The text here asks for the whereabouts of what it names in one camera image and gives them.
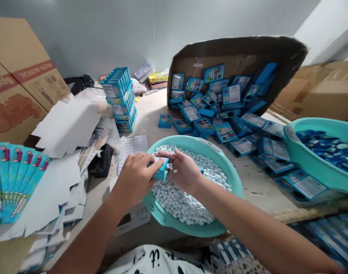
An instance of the orange printed graphic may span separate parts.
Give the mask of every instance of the orange printed graphic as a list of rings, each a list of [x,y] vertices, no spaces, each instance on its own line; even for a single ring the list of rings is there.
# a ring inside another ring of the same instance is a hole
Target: orange printed graphic
[[[31,98],[21,94],[11,96],[4,104],[0,103],[0,133],[9,131],[29,117],[39,118],[41,111]]]

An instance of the cardboard box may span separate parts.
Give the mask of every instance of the cardboard box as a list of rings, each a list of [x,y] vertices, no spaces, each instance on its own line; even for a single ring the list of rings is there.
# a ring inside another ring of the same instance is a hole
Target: cardboard box
[[[348,61],[302,67],[270,108],[291,121],[302,117],[348,121]]]
[[[23,144],[47,111],[0,64],[0,141]]]
[[[0,17],[0,64],[47,111],[70,94],[25,19]]]
[[[307,55],[304,44],[290,37],[240,37],[222,38],[193,43],[180,50],[171,62],[168,87],[171,87],[172,75],[184,73],[184,85],[189,77],[204,79],[205,69],[225,64],[223,78],[229,78],[232,83],[235,75],[253,76],[269,62],[276,62],[276,77],[267,94],[262,97],[267,103],[255,112],[262,115],[277,98],[280,91],[288,84],[295,72],[301,66]],[[201,92],[204,94],[209,84],[204,84]],[[168,88],[167,99],[171,89]]]

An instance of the white mint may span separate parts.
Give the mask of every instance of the white mint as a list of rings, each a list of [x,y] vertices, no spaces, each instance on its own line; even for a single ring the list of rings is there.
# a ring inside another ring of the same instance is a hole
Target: white mint
[[[175,148],[174,145],[162,145],[156,151],[164,150],[173,153]],[[178,150],[191,156],[198,168],[204,170],[203,175],[206,178],[231,192],[231,186],[226,183],[227,177],[218,165],[213,163],[213,160],[182,148],[178,148]],[[168,168],[172,170],[172,163],[168,164]],[[204,225],[215,221],[213,215],[197,199],[180,190],[169,179],[165,181],[157,180],[151,191],[167,213],[187,225]]]

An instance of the hand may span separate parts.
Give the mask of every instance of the hand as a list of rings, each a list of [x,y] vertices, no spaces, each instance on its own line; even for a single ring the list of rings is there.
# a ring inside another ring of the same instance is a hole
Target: hand
[[[164,164],[164,159],[147,167],[149,162],[155,162],[153,155],[138,153],[129,155],[121,169],[121,173],[112,189],[113,199],[119,199],[120,205],[128,211],[138,204],[149,193],[155,183],[152,176]]]
[[[155,152],[155,156],[170,158],[170,162],[173,163],[173,169],[177,169],[178,172],[174,173],[172,170],[169,170],[168,178],[173,180],[181,190],[190,195],[195,193],[201,180],[205,178],[195,161],[178,149],[175,149],[174,153],[160,150]]]

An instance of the cardboard box lid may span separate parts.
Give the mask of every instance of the cardboard box lid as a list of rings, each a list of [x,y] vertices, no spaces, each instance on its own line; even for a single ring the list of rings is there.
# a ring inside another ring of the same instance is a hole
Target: cardboard box lid
[[[47,111],[0,64],[0,141],[23,144]]]
[[[71,93],[25,19],[0,17],[0,63],[47,111]]]
[[[267,104],[256,112],[263,114],[301,66],[307,55],[306,46],[298,40],[285,36],[258,36],[222,38],[186,45],[174,57],[169,70],[168,94],[171,91],[173,73],[185,73],[188,77],[203,79],[203,70],[221,63],[225,64],[224,78],[230,81],[235,75],[253,75],[269,62],[278,63],[276,77],[267,94]]]

